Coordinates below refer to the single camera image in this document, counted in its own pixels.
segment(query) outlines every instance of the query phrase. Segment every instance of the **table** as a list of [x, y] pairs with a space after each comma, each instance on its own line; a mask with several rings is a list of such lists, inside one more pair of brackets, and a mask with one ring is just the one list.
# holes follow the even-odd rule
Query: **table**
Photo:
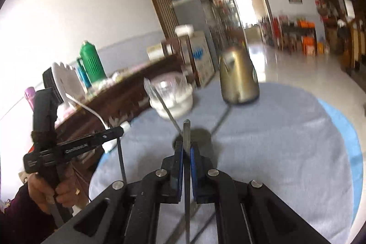
[[[180, 72], [182, 60], [179, 55], [170, 55], [164, 59], [148, 62], [145, 67], [133, 72], [122, 81], [101, 91], [97, 96], [85, 103], [96, 111], [106, 121], [114, 126], [124, 121], [131, 121], [142, 111], [150, 107], [149, 97], [143, 86], [144, 78], [152, 79], [168, 72]], [[102, 131], [104, 127], [100, 120], [83, 108], [69, 115], [57, 128], [59, 143], [74, 140], [86, 134]], [[86, 198], [90, 179], [95, 167], [104, 153], [102, 147], [96, 148], [88, 158], [73, 160], [73, 167], [78, 178], [81, 198]]]
[[282, 32], [282, 34], [296, 33], [297, 35], [301, 35], [301, 36], [313, 35], [314, 36], [315, 55], [318, 55], [318, 42], [317, 42], [317, 33], [316, 33], [315, 28], [306, 28], [306, 27], [289, 26], [286, 24], [281, 24], [281, 32]]
[[339, 130], [344, 140], [348, 159], [351, 164], [352, 182], [353, 182], [353, 221], [355, 220], [358, 207], [361, 202], [363, 186], [363, 157], [361, 145], [358, 140], [356, 130], [348, 119], [338, 110], [334, 109], [325, 101], [318, 99], [325, 111], [331, 117], [332, 122]]
[[[212, 137], [217, 168], [233, 179], [262, 181], [332, 244], [344, 244], [353, 219], [353, 181], [341, 133], [319, 101], [302, 89], [276, 83], [260, 84], [259, 100], [232, 108]], [[195, 105], [185, 118], [192, 127], [211, 130], [226, 110], [220, 84], [212, 82], [195, 92]], [[182, 127], [184, 119], [178, 123]], [[127, 182], [160, 168], [173, 153], [173, 125], [153, 109], [142, 113], [122, 138]], [[95, 198], [120, 180], [117, 150], [100, 162], [89, 196]], [[204, 205], [191, 221], [191, 237], [211, 216]], [[161, 205], [157, 243], [164, 243], [182, 214], [178, 205]], [[215, 223], [197, 243], [216, 243]]]

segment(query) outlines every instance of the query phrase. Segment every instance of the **green thermos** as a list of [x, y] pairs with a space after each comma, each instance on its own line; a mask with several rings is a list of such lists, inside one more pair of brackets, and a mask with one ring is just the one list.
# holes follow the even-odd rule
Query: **green thermos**
[[92, 84], [107, 78], [97, 50], [93, 44], [84, 41], [80, 49], [80, 57]]

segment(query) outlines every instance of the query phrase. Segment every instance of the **hand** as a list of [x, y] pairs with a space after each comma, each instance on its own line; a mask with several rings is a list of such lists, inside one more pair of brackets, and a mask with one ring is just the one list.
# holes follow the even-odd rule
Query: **hand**
[[[72, 207], [78, 201], [76, 194], [76, 177], [72, 167], [68, 167], [65, 171], [66, 179], [56, 187], [56, 201], [64, 207]], [[48, 203], [54, 203], [55, 190], [46, 182], [44, 178], [36, 173], [30, 174], [28, 177], [28, 192], [30, 198], [37, 204], [37, 206], [47, 214]]]

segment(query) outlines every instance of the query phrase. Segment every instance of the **doorway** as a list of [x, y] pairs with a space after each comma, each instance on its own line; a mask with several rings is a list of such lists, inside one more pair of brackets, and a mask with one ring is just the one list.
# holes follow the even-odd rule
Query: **doorway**
[[211, 0], [229, 44], [275, 45], [268, 0]]
[[328, 12], [328, 16], [323, 18], [325, 40], [328, 42], [332, 53], [343, 54], [344, 46], [338, 39], [338, 19], [344, 18], [339, 5], [339, 0], [319, 0]]

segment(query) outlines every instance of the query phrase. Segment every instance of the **metal rivet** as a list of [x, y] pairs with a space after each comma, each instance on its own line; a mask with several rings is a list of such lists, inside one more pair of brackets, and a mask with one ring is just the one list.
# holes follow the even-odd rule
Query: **metal rivet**
[[124, 186], [124, 183], [123, 183], [123, 181], [120, 181], [120, 180], [114, 181], [112, 184], [113, 189], [116, 189], [116, 190], [121, 189], [123, 186]]
[[218, 173], [219, 173], [219, 171], [217, 169], [211, 169], [211, 170], [208, 170], [208, 172], [207, 172], [208, 176], [211, 176], [211, 177], [217, 176]]
[[261, 188], [263, 186], [262, 182], [257, 182], [256, 180], [252, 180], [252, 182], [250, 182], [250, 184], [255, 188]]
[[166, 174], [168, 174], [168, 172], [166, 171], [166, 169], [158, 169], [156, 172], [155, 172], [156, 176], [158, 177], [163, 177], [165, 176]]

